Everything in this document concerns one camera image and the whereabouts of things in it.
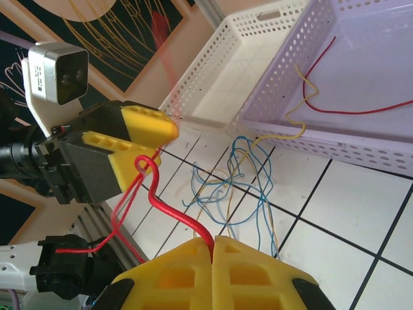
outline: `black grout line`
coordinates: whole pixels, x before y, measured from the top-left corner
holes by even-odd
[[[370,250],[368,250],[368,249],[366,249],[366,248],[364,248],[364,247],[362,247],[362,246],[360,246],[360,245],[358,245],[358,244],[356,244],[356,243],[354,243],[354,242],[351,242],[350,240],[345,239],[344,237],[339,236],[338,234],[335,234],[334,232],[331,232],[331,231],[329,231],[328,229],[322,228],[321,226],[319,226],[319,225],[317,225],[317,224],[314,224],[314,223],[312,223],[312,222],[310,222],[310,221],[308,221],[308,220],[306,220],[306,219],[304,219],[304,218],[300,218],[300,220],[301,220],[303,223],[309,224],[310,226],[313,226],[314,228],[319,229],[320,231],[328,234],[328,235],[331,236],[331,237],[334,237],[334,238],[336,238],[336,239],[338,239],[338,240],[340,240],[340,241],[342,241],[342,242],[344,242],[344,243],[347,243],[348,245],[351,245],[352,247],[355,247],[357,250],[360,250],[361,252],[364,252],[364,253],[366,253],[366,254],[368,254],[368,255],[371,255],[371,256],[376,256],[376,254],[375,254],[374,252],[372,252],[372,251],[370,251]]]
[[[237,210],[238,210],[238,207],[242,204],[242,202],[243,202],[243,200],[244,200],[244,198],[245,198],[246,195],[247,195],[247,193],[244,192],[244,194],[242,195],[241,199],[239,200],[239,202],[238,202],[237,205],[235,206],[235,209],[231,212],[231,215],[230,215],[230,217],[229,217],[229,219],[228,219],[229,222],[231,221],[231,218],[232,218],[232,216],[234,215],[235,211],[237,211]],[[224,226],[221,228],[221,231],[220,231],[219,234],[218,234],[219,236],[222,235],[222,233],[224,232],[224,230],[226,229],[227,226],[228,226],[228,225],[224,225]]]
[[[408,190],[408,192],[405,196],[405,199],[403,200],[403,203],[401,204],[401,207],[400,207],[398,213],[396,214],[396,217],[394,218],[393,223],[390,226],[390,229],[388,230],[388,232],[385,236],[385,239],[383,240],[383,243],[381,244],[377,255],[374,258],[372,265],[370,266],[369,270],[367,271],[366,277],[364,278],[363,282],[361,283],[361,286],[360,286],[356,296],[354,297],[353,302],[352,302],[349,310],[354,310],[356,308],[357,303],[359,302],[359,300],[361,298],[361,295],[363,294],[363,292],[364,292],[364,290],[365,290],[365,288],[368,284],[368,281],[370,280],[370,278],[371,278],[371,276],[374,272],[374,269],[376,268],[378,262],[380,260],[383,260],[381,258],[381,255],[383,254],[383,252],[386,248],[386,245],[387,245],[388,241],[390,240],[390,237],[392,236],[392,234],[394,232],[394,229],[396,228],[396,226],[397,226],[397,224],[398,224],[398,222],[401,218],[401,215],[403,214],[403,211],[406,209],[406,205],[407,205],[410,197],[412,196],[412,193],[413,193],[413,184],[410,186],[410,189]]]
[[[215,164],[214,168],[215,169],[218,166],[218,163],[221,161],[222,157],[224,157],[225,153],[227,152],[228,148],[226,148],[224,150],[224,152],[222,153],[222,155],[219,157],[217,163]],[[208,175],[208,177],[206,177],[205,183],[208,181],[210,175]],[[199,194],[200,190],[202,189],[202,187],[197,191],[196,195]],[[187,212],[187,210],[189,210],[189,207],[187,207],[184,211],[184,213]],[[156,253],[155,257],[158,256],[159,252],[161,252],[162,248],[164,247],[164,245],[167,243],[167,241],[169,240],[169,238],[171,237],[171,235],[174,233],[176,227],[179,225],[179,222],[177,221],[177,223],[175,224],[174,228],[172,228],[171,232],[169,233],[169,235],[167,236],[167,238],[165,239],[165,241],[162,243],[161,247],[159,248],[158,252]]]
[[[191,147],[191,149],[189,150],[188,154],[186,154],[185,158],[188,157],[189,153],[191,153],[192,149],[194,149],[194,147],[196,146],[196,144],[198,143],[199,138],[195,141],[194,145]],[[157,197],[160,199],[161,195],[163,194],[163,192],[165,191],[165,189],[168,187],[169,183],[172,181],[172,179],[174,178],[174,176],[176,175],[176,173],[178,172],[179,168],[181,168],[182,164],[183,164],[183,160],[181,158],[178,158],[181,160],[181,163],[178,165],[178,168],[175,170],[175,172],[173,173],[173,175],[170,177],[169,181],[166,183],[165,187],[162,189],[162,191],[159,193],[159,195],[157,195]],[[145,220],[145,218],[148,216],[149,212],[152,210],[153,206],[150,206],[148,212],[146,212],[146,214],[142,217],[142,220],[139,222],[139,224],[137,225],[137,227],[135,228],[135,230],[132,233],[132,237],[135,235],[137,229],[139,228],[139,226],[141,226],[141,224],[143,223],[143,221]]]
[[[308,196],[307,200],[305,201],[304,206],[301,208],[301,210],[298,213],[296,219],[294,220],[294,222],[292,223],[290,229],[288,230],[287,234],[285,235],[284,240],[281,242],[281,245],[279,246],[278,252],[281,252],[281,250],[283,249],[285,243],[288,240],[288,237],[291,235],[291,232],[293,231],[294,227],[297,225],[298,220],[301,218],[301,215],[303,214],[306,206],[310,202],[310,200],[312,198],[312,195],[314,195],[314,193],[316,192],[318,185],[321,183],[321,180],[323,179],[324,175],[326,174],[326,172],[327,172],[328,168],[330,167],[331,163],[332,163],[332,160],[329,160],[328,163],[326,164],[323,172],[321,173],[321,176],[318,178],[318,181],[314,185],[310,195]]]
[[[247,194],[250,195],[250,196],[252,196],[252,197],[254,197],[254,198],[259,199],[258,195],[257,195],[257,194],[254,194],[253,192],[248,192],[248,191],[247,191]],[[297,217],[297,215],[294,214],[293,212],[291,212],[291,211],[289,211],[289,210],[287,210],[287,209],[284,209],[284,208],[276,205],[275,203],[272,203],[271,201],[269,201],[269,203],[270,203],[270,206],[271,206],[271,207],[276,208],[276,209],[278,209],[278,210],[280,210],[280,211],[283,211],[283,212],[287,213],[288,215],[291,215],[291,216],[293,216],[293,217],[295,217],[295,218]]]
[[[399,269],[400,271],[403,271],[404,273],[407,273],[407,274],[410,275],[410,276],[413,276],[413,271],[411,271],[411,270],[409,270],[409,269],[407,269],[407,268],[404,268],[404,267],[402,267],[402,266],[400,266],[400,265],[392,262],[391,260],[387,260],[387,259],[384,258],[384,257],[381,257],[380,260],[381,260],[383,263],[386,263],[386,264],[388,264],[388,265],[390,265],[390,266],[392,266],[392,267],[394,267],[394,268],[396,268],[396,269]]]

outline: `camera lens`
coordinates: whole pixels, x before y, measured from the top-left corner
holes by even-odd
[[[62,84],[63,84],[64,86],[68,86],[68,85],[70,84],[69,75],[68,75],[68,74],[65,74],[65,75],[62,77]]]
[[[79,69],[79,70],[76,72],[76,79],[77,79],[78,81],[81,81],[81,80],[83,79],[83,69]]]

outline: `black lens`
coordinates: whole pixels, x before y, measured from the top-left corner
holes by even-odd
[[[60,56],[56,61],[57,102],[64,105],[86,94],[88,90],[88,53]]]

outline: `floor tile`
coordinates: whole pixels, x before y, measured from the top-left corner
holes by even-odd
[[[257,198],[247,194],[231,218],[231,223],[243,222],[249,218],[255,211],[257,203]],[[267,206],[265,206],[265,212],[267,220],[269,221]],[[274,230],[277,235],[278,244],[281,244],[288,230],[291,228],[294,218],[274,207],[271,207],[271,212],[274,219]],[[271,255],[271,235],[265,224],[262,207],[260,207],[258,212],[258,224],[261,236],[261,246],[259,247],[259,250],[263,253]],[[245,223],[233,225],[232,230],[234,231],[237,240],[258,249],[259,237],[257,233],[257,222],[255,215]],[[222,235],[228,236],[228,230],[225,229]]]
[[[270,158],[274,189],[268,195],[268,199],[298,214],[323,173],[328,160],[281,148],[276,148]]]
[[[159,185],[158,194],[162,192],[171,177],[174,175],[179,165],[182,163],[181,160],[169,155],[164,152],[161,154],[161,165],[159,166]],[[143,185],[150,187],[152,183],[152,173],[149,174],[143,181]]]
[[[208,196],[213,190],[211,187],[207,188],[205,192],[202,193],[203,196]],[[244,195],[244,192],[239,190],[239,189],[234,189],[234,195],[231,200],[231,206],[230,210],[231,212],[236,208],[238,205],[240,199]],[[209,212],[211,215],[219,222],[225,223],[226,215],[227,215],[227,209],[228,209],[228,202],[230,198],[230,192],[228,193],[228,196],[220,201],[218,204],[216,203],[209,203],[206,204],[206,207],[208,208]],[[197,218],[200,210],[200,206],[195,204],[189,207],[187,210],[187,214],[191,216],[192,218]],[[221,223],[216,223],[214,222],[207,214],[205,211],[201,213],[201,216],[199,217],[199,222],[203,224],[211,233],[212,236],[218,235],[222,228],[224,227],[223,224]],[[188,228],[186,225],[180,223],[178,226],[175,228],[174,232],[171,234],[169,237],[168,241],[166,244],[163,246],[159,254],[163,254],[167,251],[170,251],[177,246],[181,245],[182,243],[192,239],[194,237],[194,232],[191,228]]]
[[[411,183],[333,161],[303,218],[376,253]]]
[[[356,310],[407,310],[413,304],[413,276],[379,262]]]
[[[184,163],[166,186],[160,198],[168,205],[185,212],[186,207],[182,200],[188,203],[194,197],[190,186],[191,177],[192,166]],[[194,186],[198,190],[201,184],[195,182]],[[151,208],[144,221],[133,234],[134,240],[145,254],[152,259],[172,232],[176,223],[175,219],[156,208]]]
[[[170,143],[165,150],[181,159],[185,159],[200,135],[194,130],[180,129],[178,139]]]
[[[336,310],[349,309],[373,261],[372,256],[301,221],[282,248],[281,259],[313,276]]]
[[[383,257],[413,271],[413,198],[406,205],[401,218],[383,252]]]
[[[198,167],[209,171],[214,168],[228,146],[229,144],[226,142],[201,136],[186,160],[190,163],[196,162]]]

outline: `red wire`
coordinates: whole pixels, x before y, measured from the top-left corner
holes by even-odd
[[[313,69],[316,67],[316,65],[319,63],[319,61],[321,60],[321,58],[323,58],[323,56],[327,53],[327,51],[329,50],[329,48],[332,46],[333,42],[336,40],[336,37],[333,37],[333,40],[330,42],[330,44],[326,47],[326,49],[321,53],[321,55],[318,57],[318,59],[316,60],[316,62],[312,65],[312,67],[310,68],[310,70],[307,72],[306,74],[306,78],[308,78],[308,76],[310,75],[310,73],[313,71]],[[305,94],[305,81],[303,81],[303,98],[306,98],[306,94]],[[413,103],[413,100],[410,101],[406,101],[406,102],[402,102],[399,103],[397,105],[392,105],[390,107],[385,107],[385,108],[378,108],[376,110],[369,110],[369,111],[361,111],[361,112],[347,112],[347,111],[334,111],[334,110],[323,110],[320,108],[316,108],[315,106],[313,106],[311,103],[309,103],[307,100],[305,101],[305,103],[313,110],[320,112],[320,113],[329,113],[329,114],[346,114],[346,115],[363,115],[363,114],[372,114],[372,113],[377,113],[377,112],[384,112],[384,111],[388,111],[388,110],[392,110],[395,108],[399,108],[399,107],[404,107],[405,105],[410,105]]]
[[[197,220],[191,218],[185,213],[182,213],[181,211],[174,209],[173,207],[165,204],[164,202],[156,198],[156,190],[159,183],[159,169],[156,163],[153,160],[151,160],[148,156],[138,156],[135,160],[135,165],[137,165],[140,161],[145,161],[146,164],[148,164],[152,168],[153,178],[148,193],[150,204],[153,205],[156,209],[159,209],[165,214],[177,219],[181,223],[195,230],[202,237],[202,239],[204,239],[206,245],[208,246],[212,261],[212,255],[214,253],[214,238],[212,237],[210,232]]]
[[[156,158],[156,156],[159,154],[159,150],[155,152],[155,154],[152,156],[152,159]],[[145,170],[149,168],[149,164],[145,165]],[[143,257],[140,255],[140,253],[134,248],[132,244],[122,235],[120,232],[119,228],[122,226],[130,207],[132,206],[132,203],[136,197],[137,191],[139,190],[140,186],[142,185],[144,176],[143,174],[139,173],[138,176],[135,178],[135,180],[130,184],[129,188],[126,190],[125,194],[121,198],[121,200],[117,203],[116,207],[114,208],[112,215],[110,217],[110,221],[112,224],[113,231],[107,236],[97,247],[93,249],[57,249],[56,253],[72,253],[72,254],[88,254],[88,253],[96,253],[98,252],[106,243],[108,243],[114,236],[117,236],[127,247],[128,249],[135,255],[135,257],[141,262],[142,264],[145,263],[145,260]],[[132,189],[135,187],[130,200],[128,202],[128,205],[126,206],[125,212],[122,215],[121,220],[119,223],[117,222],[117,214],[119,213],[119,210],[121,206],[124,204],[126,198],[132,191]]]

